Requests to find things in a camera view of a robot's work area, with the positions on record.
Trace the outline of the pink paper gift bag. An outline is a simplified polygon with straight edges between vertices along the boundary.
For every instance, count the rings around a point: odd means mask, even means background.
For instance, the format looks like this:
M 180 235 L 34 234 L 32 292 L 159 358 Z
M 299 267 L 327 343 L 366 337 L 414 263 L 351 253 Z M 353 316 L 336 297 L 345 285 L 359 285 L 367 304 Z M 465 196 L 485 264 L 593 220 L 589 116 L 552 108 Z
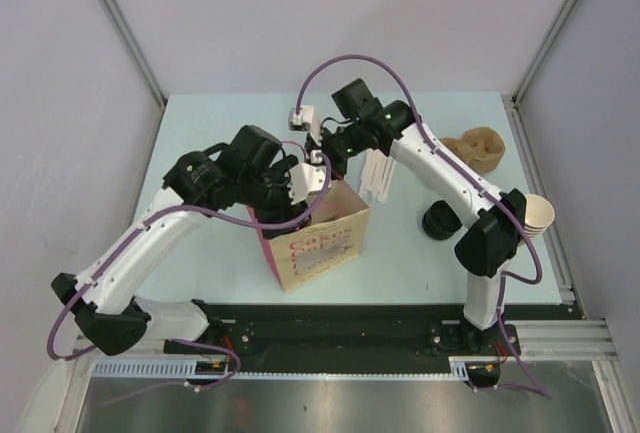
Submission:
M 370 218 L 368 204 L 344 181 L 335 181 L 308 226 L 269 239 L 257 236 L 281 289 L 289 292 L 360 255 Z

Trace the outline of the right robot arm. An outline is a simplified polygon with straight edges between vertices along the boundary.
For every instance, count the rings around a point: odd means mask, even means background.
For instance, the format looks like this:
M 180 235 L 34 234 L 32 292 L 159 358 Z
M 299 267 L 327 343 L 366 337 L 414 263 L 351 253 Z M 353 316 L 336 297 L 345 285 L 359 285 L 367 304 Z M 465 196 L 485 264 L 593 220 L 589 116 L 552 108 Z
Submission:
M 463 235 L 454 254 L 467 273 L 461 329 L 463 346 L 484 354 L 497 342 L 495 326 L 503 311 L 500 277 L 522 241 L 526 199 L 518 189 L 506 192 L 483 179 L 435 138 L 418 118 L 411 101 L 384 105 L 362 79 L 332 96 L 345 125 L 329 132 L 315 108 L 296 102 L 289 115 L 292 130 L 307 132 L 307 149 L 322 152 L 332 171 L 342 175 L 350 159 L 367 149 L 381 152 L 414 173 L 441 199 L 444 211 Z

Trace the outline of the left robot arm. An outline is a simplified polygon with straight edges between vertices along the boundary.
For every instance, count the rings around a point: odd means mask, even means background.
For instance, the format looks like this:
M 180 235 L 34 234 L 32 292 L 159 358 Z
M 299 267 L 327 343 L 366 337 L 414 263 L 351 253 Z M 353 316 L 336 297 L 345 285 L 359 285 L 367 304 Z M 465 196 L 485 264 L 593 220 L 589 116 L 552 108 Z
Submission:
M 307 198 L 327 190 L 323 157 L 303 160 L 255 125 L 231 142 L 181 155 L 139 219 L 98 260 L 60 273 L 51 288 L 92 348 L 107 356 L 142 340 L 187 343 L 214 350 L 220 321 L 201 300 L 162 302 L 138 296 L 168 254 L 210 218 L 262 231 L 307 225 Z

